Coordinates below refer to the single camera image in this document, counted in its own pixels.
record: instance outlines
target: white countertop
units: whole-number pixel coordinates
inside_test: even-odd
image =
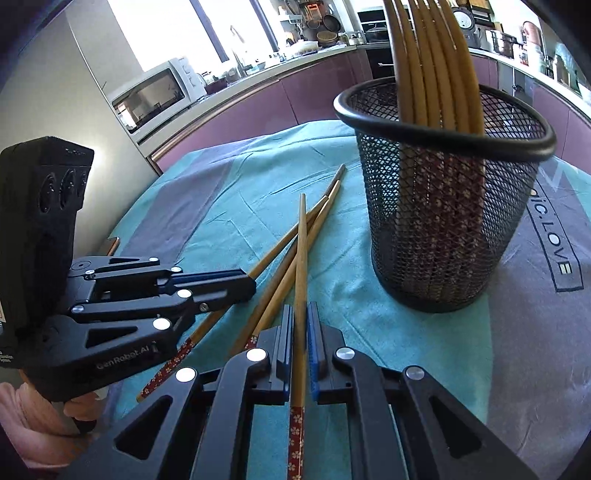
[[[280,63],[279,65],[275,65],[261,72],[249,75],[248,77],[229,85],[220,92],[214,93],[204,100],[194,103],[179,116],[163,125],[159,130],[150,136],[146,137],[146,139],[143,140],[139,145],[139,150],[142,152],[144,157],[148,157],[164,143],[166,143],[170,138],[182,131],[183,128],[185,128],[188,124],[207,114],[208,112],[215,110],[219,105],[227,102],[230,98],[240,95],[242,92],[255,87],[257,84],[275,76],[279,76],[282,73],[288,72],[289,70],[296,70],[308,63],[325,59],[339,53],[353,51],[356,48],[357,47],[349,47],[346,45],[325,48],[320,50],[318,53],[287,60],[283,63]]]
[[[170,138],[181,132],[187,125],[200,117],[206,115],[208,112],[214,111],[218,106],[227,102],[234,96],[240,95],[242,92],[256,87],[258,84],[272,79],[273,77],[282,75],[283,73],[289,72],[290,70],[297,70],[306,64],[313,63],[315,61],[325,59],[340,53],[356,50],[357,48],[372,49],[372,48],[389,48],[388,42],[380,43],[369,43],[360,46],[335,46],[332,48],[326,48],[320,50],[318,53],[309,54],[303,57],[298,57],[280,63],[279,65],[269,67],[261,72],[250,75],[230,86],[215,93],[200,102],[193,104],[191,107],[182,112],[179,116],[172,119],[158,131],[147,137],[140,145],[139,150],[145,157],[151,155],[154,151],[165,144]],[[555,82],[554,79],[547,77],[541,72],[537,72],[534,69],[529,68],[526,65],[521,64],[518,60],[509,59],[496,53],[491,53],[486,50],[480,50],[478,48],[470,48],[471,53],[480,55],[483,57],[489,57],[498,62],[505,63],[520,72],[534,78],[542,85],[546,86],[549,90],[552,90],[557,95],[561,96],[564,100],[570,102],[581,114],[586,115],[587,119],[591,121],[591,106],[586,104],[583,99],[571,89],[564,85]]]

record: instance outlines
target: white microwave oven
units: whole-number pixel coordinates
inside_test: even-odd
[[[136,142],[206,95],[205,80],[185,57],[172,59],[107,95]]]

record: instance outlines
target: basket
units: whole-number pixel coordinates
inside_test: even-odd
[[[335,99],[356,132],[378,280],[400,302],[450,312],[484,291],[556,135],[535,110],[480,86],[486,135],[398,121],[392,77]]]

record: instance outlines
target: bundle of chopsticks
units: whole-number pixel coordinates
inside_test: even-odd
[[[401,0],[384,0],[400,121],[483,135],[478,80],[448,1],[408,3],[415,33]],[[459,265],[454,256],[475,249],[482,226],[484,160],[403,145],[400,159],[398,232],[407,239],[410,264],[424,273],[422,279],[406,276],[404,286],[433,300],[448,299],[459,286],[439,279]],[[417,238],[428,240],[416,246]]]
[[[293,240],[291,246],[287,250],[285,257],[280,262],[277,270],[269,280],[258,304],[255,306],[251,315],[248,317],[245,326],[239,332],[236,341],[232,345],[228,357],[232,357],[244,349],[256,346],[258,335],[262,330],[272,326],[280,307],[290,292],[296,281],[296,254],[301,258],[300,251],[306,251],[311,248],[314,241],[318,237],[320,229],[334,204],[336,195],[340,188],[340,179],[345,171],[345,165],[341,165],[330,182],[325,193],[320,200],[310,209],[305,211],[304,203],[304,219],[306,229],[302,233],[302,219],[296,223],[278,242],[277,244],[254,266],[248,275],[256,280],[267,267],[276,259],[283,249]],[[187,338],[181,345],[177,354],[167,361],[164,366],[156,373],[156,375],[148,382],[137,396],[137,401],[140,402],[150,395],[156,388],[158,388],[164,381],[169,378],[187,357],[187,355],[195,348],[195,346],[207,335],[207,333],[214,327],[219,319],[229,310],[230,307],[211,312],[198,325],[195,331]],[[304,341],[306,338],[305,322]]]

